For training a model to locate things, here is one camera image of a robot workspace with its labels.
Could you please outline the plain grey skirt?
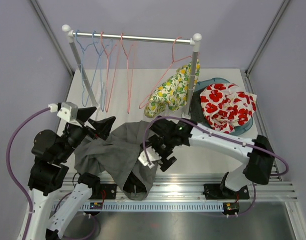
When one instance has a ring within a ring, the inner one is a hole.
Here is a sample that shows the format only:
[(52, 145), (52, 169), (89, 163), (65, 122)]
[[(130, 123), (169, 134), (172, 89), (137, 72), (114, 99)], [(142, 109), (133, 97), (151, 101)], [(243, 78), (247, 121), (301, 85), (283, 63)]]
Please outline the plain grey skirt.
[(98, 175), (108, 172), (131, 200), (147, 198), (157, 172), (139, 162), (146, 121), (127, 122), (113, 130), (106, 140), (86, 137), (74, 151), (77, 172)]

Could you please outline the blue wire hanger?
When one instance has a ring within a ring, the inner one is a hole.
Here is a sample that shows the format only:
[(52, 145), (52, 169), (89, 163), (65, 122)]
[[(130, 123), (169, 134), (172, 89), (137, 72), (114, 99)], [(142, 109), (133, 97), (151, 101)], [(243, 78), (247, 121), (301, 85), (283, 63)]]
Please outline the blue wire hanger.
[(112, 49), (112, 40), (110, 40), (108, 42), (108, 44), (106, 44), (105, 46), (102, 46), (100, 49), (97, 48), (97, 45), (99, 44), (99, 41), (95, 41), (95, 34), (97, 32), (93, 31), (92, 32), (92, 44), (94, 46), (94, 49), (97, 53), (97, 63), (96, 63), (96, 68), (95, 68), (95, 72), (93, 75), (93, 80), (95, 79), (95, 75), (97, 73), (97, 71), (99, 70), (99, 86), (100, 86), (100, 98), (99, 98), (99, 105), (100, 105), (100, 110), (102, 112), (104, 112), (105, 110), (105, 99), (106, 99), (106, 85), (105, 82), (103, 80), (103, 76), (102, 76), (102, 63), (101, 63), (101, 57), (104, 54), (104, 51), (107, 50), (108, 47), (111, 47)]
[(85, 89), (87, 90), (87, 93), (88, 93), (88, 99), (91, 100), (91, 103), (92, 103), (93, 106), (97, 106), (97, 101), (95, 99), (95, 96), (94, 96), (94, 93), (93, 93), (93, 90), (92, 90), (92, 84), (90, 83), (90, 81), (88, 79), (88, 76), (86, 74), (84, 64), (83, 64), (84, 59), (85, 59), (85, 53), (86, 53), (86, 50), (89, 47), (89, 45), (84, 47), (81, 44), (81, 42), (78, 40), (78, 33), (79, 33), (79, 30), (77, 29), (75, 31), (75, 37), (74, 38), (75, 38), (75, 41), (78, 43), (78, 45), (81, 49), (81, 52), (82, 52), (82, 57), (80, 59), (80, 63), (78, 64), (78, 66), (80, 67), (81, 77), (82, 77), (82, 80), (84, 82)]

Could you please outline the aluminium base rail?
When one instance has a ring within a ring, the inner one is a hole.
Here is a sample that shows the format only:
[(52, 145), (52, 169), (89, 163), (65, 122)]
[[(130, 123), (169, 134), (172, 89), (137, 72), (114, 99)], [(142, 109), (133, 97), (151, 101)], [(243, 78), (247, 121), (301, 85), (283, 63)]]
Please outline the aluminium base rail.
[[(205, 197), (204, 184), (216, 184), (222, 177), (218, 174), (157, 174), (146, 201), (195, 201)], [(296, 202), (295, 188), (290, 181), (272, 178), (268, 185), (248, 185), (252, 197), (256, 193), (259, 202)]]

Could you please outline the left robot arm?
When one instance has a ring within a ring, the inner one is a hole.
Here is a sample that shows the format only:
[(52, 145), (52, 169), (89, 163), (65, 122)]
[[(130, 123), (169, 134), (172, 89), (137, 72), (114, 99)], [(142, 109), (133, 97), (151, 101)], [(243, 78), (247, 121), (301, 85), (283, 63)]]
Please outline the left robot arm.
[(34, 164), (28, 180), (28, 209), (21, 227), (20, 240), (60, 240), (69, 223), (90, 200), (90, 210), (104, 209), (106, 199), (116, 196), (116, 184), (101, 184), (100, 177), (91, 173), (79, 176), (72, 192), (64, 203), (54, 207), (69, 168), (68, 158), (86, 137), (107, 139), (116, 118), (95, 121), (90, 117), (96, 107), (78, 108), (71, 102), (52, 103), (44, 112), (56, 113), (66, 122), (61, 135), (52, 130), (40, 131), (34, 138), (32, 154)]

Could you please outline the dark grey dotted skirt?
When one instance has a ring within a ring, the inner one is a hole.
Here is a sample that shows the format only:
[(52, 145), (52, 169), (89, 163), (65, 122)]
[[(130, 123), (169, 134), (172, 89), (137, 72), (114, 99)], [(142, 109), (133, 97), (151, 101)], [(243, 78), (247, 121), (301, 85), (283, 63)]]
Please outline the dark grey dotted skirt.
[(190, 105), (190, 114), (191, 114), (191, 120), (203, 125), (207, 125), (207, 121), (202, 111), (200, 96), (198, 94), (194, 94), (192, 96), (191, 105)]

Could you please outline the left frame post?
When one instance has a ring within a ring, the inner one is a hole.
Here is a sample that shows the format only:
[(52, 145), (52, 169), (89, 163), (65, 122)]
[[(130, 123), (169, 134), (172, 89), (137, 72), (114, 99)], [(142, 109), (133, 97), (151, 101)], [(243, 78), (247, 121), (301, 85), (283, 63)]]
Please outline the left frame post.
[(68, 72), (69, 76), (72, 78), (74, 75), (74, 71), (63, 51), (61, 48), (52, 28), (51, 25), (49, 24), (49, 21), (43, 12), (43, 9), (39, 2), (37, 0), (29, 0), (29, 3), (31, 4), (33, 11), (37, 15), (38, 20), (41, 22), (43, 29), (45, 30), (49, 40), (51, 41), (53, 47), (55, 48), (58, 56), (60, 57), (62, 63), (64, 64), (66, 71)]

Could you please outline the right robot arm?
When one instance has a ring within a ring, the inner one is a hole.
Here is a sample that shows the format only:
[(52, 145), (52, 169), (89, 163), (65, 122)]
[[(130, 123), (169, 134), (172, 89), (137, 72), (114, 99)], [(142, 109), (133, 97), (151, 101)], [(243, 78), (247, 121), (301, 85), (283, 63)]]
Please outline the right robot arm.
[(210, 129), (190, 119), (159, 116), (148, 126), (152, 131), (144, 133), (143, 152), (139, 160), (152, 167), (154, 162), (165, 172), (177, 159), (172, 156), (178, 146), (203, 147), (238, 160), (241, 165), (224, 174), (215, 187), (204, 190), (206, 199), (240, 199), (243, 188), (250, 183), (267, 185), (275, 161), (269, 140), (262, 135), (255, 139), (242, 138)]

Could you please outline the lemon print skirt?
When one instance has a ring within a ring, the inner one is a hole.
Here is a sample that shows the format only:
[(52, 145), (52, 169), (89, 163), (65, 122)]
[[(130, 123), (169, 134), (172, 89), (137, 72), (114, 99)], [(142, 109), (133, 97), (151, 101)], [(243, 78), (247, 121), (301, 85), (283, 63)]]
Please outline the lemon print skirt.
[(187, 104), (192, 63), (178, 68), (166, 81), (158, 84), (140, 103), (144, 115), (154, 118), (165, 110), (177, 111)]

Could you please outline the red poppy white skirt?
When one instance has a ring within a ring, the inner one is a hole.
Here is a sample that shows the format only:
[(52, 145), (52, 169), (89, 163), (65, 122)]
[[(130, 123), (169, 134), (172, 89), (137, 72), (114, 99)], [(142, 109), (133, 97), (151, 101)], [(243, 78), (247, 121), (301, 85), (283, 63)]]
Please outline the red poppy white skirt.
[(234, 83), (213, 83), (199, 94), (202, 113), (210, 127), (230, 134), (247, 124), (256, 111), (257, 95)]

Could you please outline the right frame post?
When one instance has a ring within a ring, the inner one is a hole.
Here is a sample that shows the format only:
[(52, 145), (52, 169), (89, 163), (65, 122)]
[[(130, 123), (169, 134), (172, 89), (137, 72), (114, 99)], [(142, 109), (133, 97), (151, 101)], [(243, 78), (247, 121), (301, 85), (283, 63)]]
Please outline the right frame post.
[(272, 35), (274, 34), (275, 30), (277, 29), (281, 19), (283, 18), (287, 8), (289, 7), (292, 0), (283, 0), (281, 5), (279, 6), (272, 22), (270, 23), (268, 29), (265, 32), (263, 39), (261, 40), (254, 56), (252, 57), (248, 67), (245, 69), (245, 75), (247, 77), (250, 76), (252, 70), (254, 69), (256, 63), (258, 62), (260, 56), (262, 55), (264, 49), (266, 48), (269, 40), (271, 39)]

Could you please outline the frame post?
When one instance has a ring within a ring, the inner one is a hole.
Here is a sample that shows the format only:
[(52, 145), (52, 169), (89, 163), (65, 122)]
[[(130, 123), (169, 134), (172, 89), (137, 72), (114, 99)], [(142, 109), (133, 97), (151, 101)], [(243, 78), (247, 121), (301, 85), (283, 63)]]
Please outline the frame post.
[(55, 48), (58, 56), (60, 57), (62, 63), (64, 64), (66, 71), (68, 72), (69, 76), (72, 78), (74, 75), (74, 71), (63, 51), (61, 48), (52, 28), (51, 25), (49, 24), (49, 21), (43, 12), (43, 9), (39, 2), (37, 0), (29, 0), (29, 3), (31, 4), (33, 11), (37, 15), (38, 20), (41, 22), (43, 29), (45, 30), (49, 40), (51, 41), (53, 47)]
[(260, 56), (262, 55), (264, 49), (266, 48), (269, 40), (271, 39), (272, 35), (274, 34), (275, 30), (277, 29), (281, 19), (283, 18), (287, 8), (289, 7), (292, 0), (283, 0), (281, 5), (279, 6), (272, 22), (270, 23), (268, 29), (265, 32), (263, 39), (261, 40), (254, 56), (252, 57), (248, 67), (245, 69), (245, 75), (247, 77), (250, 76), (252, 70), (254, 69), (256, 63), (258, 62)]

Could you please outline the clothes rack silver white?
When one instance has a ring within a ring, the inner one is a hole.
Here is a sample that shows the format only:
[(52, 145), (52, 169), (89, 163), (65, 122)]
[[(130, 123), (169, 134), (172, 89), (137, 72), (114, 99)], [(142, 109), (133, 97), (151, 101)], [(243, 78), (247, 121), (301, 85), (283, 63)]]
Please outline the clothes rack silver white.
[[(74, 55), (75, 61), (78, 64), (80, 63), (80, 55), (78, 53), (77, 47), (76, 47), (76, 41), (75, 41), (75, 31), (71, 29), (71, 27), (67, 24), (64, 24), (62, 26), (62, 31), (66, 34), (66, 37), (68, 39), (70, 48), (72, 50), (72, 53)], [(92, 38), (92, 33), (87, 32), (79, 32), (78, 37), (81, 38)], [(192, 70), (190, 73), (190, 83), (189, 83), (189, 90), (188, 90), (188, 99), (187, 99), (187, 105), (185, 107), (184, 112), (182, 113), (183, 117), (190, 117), (190, 105), (193, 95), (193, 80), (195, 79), (195, 75), (197, 72), (197, 58), (200, 50), (200, 43), (202, 40), (202, 35), (200, 33), (195, 33), (192, 38), (190, 39), (182, 39), (182, 38), (164, 38), (164, 37), (147, 37), (147, 36), (131, 36), (131, 35), (124, 35), (124, 41), (133, 41), (133, 42), (149, 42), (149, 43), (170, 43), (170, 44), (182, 44), (182, 45), (190, 45), (193, 49), (192, 53)], [(100, 33), (95, 34), (95, 39), (100, 39)], [(120, 40), (120, 35), (116, 34), (105, 34), (104, 33), (104, 39), (114, 39), (114, 40)]]

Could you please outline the blue plastic basket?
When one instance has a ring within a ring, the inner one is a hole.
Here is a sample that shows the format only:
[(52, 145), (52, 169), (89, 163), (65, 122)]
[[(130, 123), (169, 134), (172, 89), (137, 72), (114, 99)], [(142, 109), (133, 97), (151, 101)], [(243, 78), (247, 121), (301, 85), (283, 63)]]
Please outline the blue plastic basket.
[[(204, 88), (211, 84), (229, 84), (229, 83), (230, 82), (228, 80), (221, 78), (221, 77), (215, 77), (209, 80), (199, 81), (197, 82), (195, 86), (193, 95), (196, 95), (196, 94), (200, 95), (200, 93), (204, 90)], [(251, 127), (253, 126), (253, 123), (254, 123), (253, 118), (251, 118), (245, 125), (235, 127), (235, 131), (231, 132), (230, 135), (240, 136), (246, 133), (248, 130), (251, 129)], [(207, 122), (207, 125), (204, 125), (204, 126), (211, 128), (208, 122)]]

